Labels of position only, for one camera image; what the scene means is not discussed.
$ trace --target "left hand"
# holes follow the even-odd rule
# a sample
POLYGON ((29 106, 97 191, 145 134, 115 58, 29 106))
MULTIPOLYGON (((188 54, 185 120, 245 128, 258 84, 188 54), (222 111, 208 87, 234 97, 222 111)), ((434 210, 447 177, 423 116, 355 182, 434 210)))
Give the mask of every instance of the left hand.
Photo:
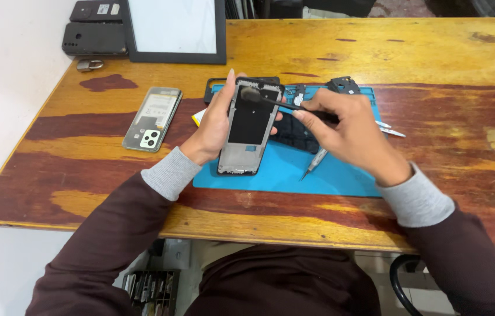
MULTIPOLYGON (((239 73, 239 77, 247 77, 245 73, 239 73)), ((234 69, 230 69, 226 83, 222 89, 216 92, 210 101, 209 107, 202 116, 201 125, 188 140, 180 146, 181 152, 197 165, 203 165, 214 160, 220 154, 224 146, 228 128, 228 108, 236 91, 236 76, 234 69)), ((282 119, 282 113, 277 112, 277 121, 282 119)), ((271 135, 277 133, 277 128, 272 127, 271 135)))

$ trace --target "sleeve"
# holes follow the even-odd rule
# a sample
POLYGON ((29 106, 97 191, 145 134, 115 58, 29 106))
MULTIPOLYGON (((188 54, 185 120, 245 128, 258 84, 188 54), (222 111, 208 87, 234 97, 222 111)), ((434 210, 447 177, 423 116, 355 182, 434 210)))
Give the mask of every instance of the sleeve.
POLYGON ((119 273, 157 238, 184 187, 201 169, 176 147, 121 184, 75 231, 35 284, 26 315, 131 315, 119 273))
POLYGON ((378 190, 454 309, 495 315, 495 245, 478 217, 460 211, 412 166, 410 180, 378 190))

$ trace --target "person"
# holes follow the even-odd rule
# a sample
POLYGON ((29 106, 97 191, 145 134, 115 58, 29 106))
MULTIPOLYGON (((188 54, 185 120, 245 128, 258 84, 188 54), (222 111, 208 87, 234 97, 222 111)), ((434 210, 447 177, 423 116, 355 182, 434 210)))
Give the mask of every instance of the person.
MULTIPOLYGON (((26 315, 133 314, 126 291, 112 283, 156 239, 170 206, 201 166, 218 157, 234 83, 231 70, 199 129, 89 215, 47 264, 26 315)), ((293 112, 323 148, 376 178, 454 309, 495 315, 495 246, 482 222, 462 212, 388 143, 366 97, 321 89, 303 106, 338 115, 341 122, 331 128, 307 111, 293 112)), ((343 251, 254 245, 206 267, 186 315, 380 315, 380 306, 370 277, 343 251)))

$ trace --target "maroon sweatshirt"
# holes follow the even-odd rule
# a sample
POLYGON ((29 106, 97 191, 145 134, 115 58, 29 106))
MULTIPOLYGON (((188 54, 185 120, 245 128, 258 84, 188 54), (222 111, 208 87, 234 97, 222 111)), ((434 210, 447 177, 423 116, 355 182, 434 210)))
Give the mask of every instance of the maroon sweatshirt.
MULTIPOLYGON (((133 315, 112 286, 155 240, 173 202, 135 174, 109 195, 45 268, 26 315, 133 315)), ((405 228, 462 315, 495 315, 495 246, 458 207, 405 228)), ((372 280, 340 250, 258 245, 212 263, 187 315, 380 315, 372 280)))

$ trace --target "wooden table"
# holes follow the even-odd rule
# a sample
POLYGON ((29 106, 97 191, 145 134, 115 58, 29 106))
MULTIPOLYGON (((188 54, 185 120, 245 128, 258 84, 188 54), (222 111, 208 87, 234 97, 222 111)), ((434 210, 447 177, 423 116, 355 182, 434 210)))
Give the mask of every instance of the wooden table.
MULTIPOLYGON (((208 78, 229 68, 373 87, 390 142, 417 162, 495 242, 495 18, 227 21, 228 65, 131 63, 78 73, 75 62, 0 170, 0 226, 75 230, 121 182, 195 130, 208 78), (157 154, 120 143, 152 86, 184 93, 157 154)), ((189 185, 162 237, 412 251, 380 198, 189 185)))

